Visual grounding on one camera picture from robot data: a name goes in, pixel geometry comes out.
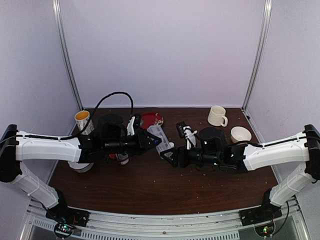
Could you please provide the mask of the grey lid pill bottle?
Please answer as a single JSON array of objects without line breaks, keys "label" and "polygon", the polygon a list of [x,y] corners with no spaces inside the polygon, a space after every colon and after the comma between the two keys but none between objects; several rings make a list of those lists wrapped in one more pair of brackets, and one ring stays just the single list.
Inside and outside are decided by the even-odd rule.
[{"label": "grey lid pill bottle", "polygon": [[129,162],[129,155],[127,153],[119,153],[116,157],[120,165],[126,165]]}]

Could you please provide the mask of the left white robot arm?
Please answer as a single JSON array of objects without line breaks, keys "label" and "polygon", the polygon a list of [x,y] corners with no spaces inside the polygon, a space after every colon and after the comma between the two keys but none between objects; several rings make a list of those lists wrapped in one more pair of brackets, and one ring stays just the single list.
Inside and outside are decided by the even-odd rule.
[{"label": "left white robot arm", "polygon": [[60,160],[84,169],[110,154],[142,155],[162,140],[141,128],[140,122],[139,114],[132,116],[128,125],[121,116],[107,114],[89,134],[74,136],[34,135],[10,124],[0,140],[0,180],[37,199],[52,219],[70,223],[79,214],[68,207],[61,191],[40,180],[23,161]]}]

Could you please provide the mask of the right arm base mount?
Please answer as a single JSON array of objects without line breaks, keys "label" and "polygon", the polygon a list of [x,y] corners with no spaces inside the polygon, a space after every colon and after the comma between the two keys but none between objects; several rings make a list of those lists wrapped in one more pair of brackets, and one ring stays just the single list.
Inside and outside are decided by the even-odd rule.
[{"label": "right arm base mount", "polygon": [[260,206],[239,211],[240,220],[243,226],[271,221],[283,215],[280,206],[271,204],[270,193],[271,188],[263,194]]}]

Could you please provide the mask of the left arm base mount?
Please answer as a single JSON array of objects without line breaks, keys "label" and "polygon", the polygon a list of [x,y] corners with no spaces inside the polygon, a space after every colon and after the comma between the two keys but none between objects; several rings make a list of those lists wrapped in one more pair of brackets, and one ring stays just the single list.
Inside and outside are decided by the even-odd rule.
[{"label": "left arm base mount", "polygon": [[55,191],[57,192],[58,204],[52,208],[42,206],[46,210],[45,216],[60,224],[86,227],[90,213],[86,210],[68,207],[63,193],[58,189],[55,189]]}]

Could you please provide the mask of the clear plastic pill organizer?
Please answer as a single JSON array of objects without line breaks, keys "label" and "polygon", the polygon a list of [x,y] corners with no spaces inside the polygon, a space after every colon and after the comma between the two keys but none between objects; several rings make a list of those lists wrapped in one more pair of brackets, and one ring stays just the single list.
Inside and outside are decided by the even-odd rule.
[{"label": "clear plastic pill organizer", "polygon": [[160,125],[152,125],[147,129],[147,131],[161,139],[161,143],[155,147],[159,154],[172,148],[165,132]]}]

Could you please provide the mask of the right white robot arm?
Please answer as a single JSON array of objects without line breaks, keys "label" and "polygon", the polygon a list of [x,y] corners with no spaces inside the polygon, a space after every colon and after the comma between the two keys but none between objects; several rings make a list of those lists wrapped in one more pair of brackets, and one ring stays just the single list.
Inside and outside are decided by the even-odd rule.
[{"label": "right white robot arm", "polygon": [[229,174],[244,174],[266,166],[298,162],[298,167],[281,183],[268,189],[259,207],[240,211],[243,220],[269,220],[280,216],[285,202],[310,183],[320,179],[320,133],[312,125],[288,138],[265,143],[242,140],[228,145],[222,130],[206,127],[193,131],[184,122],[176,126],[186,144],[160,150],[173,167],[194,164],[213,166]]}]

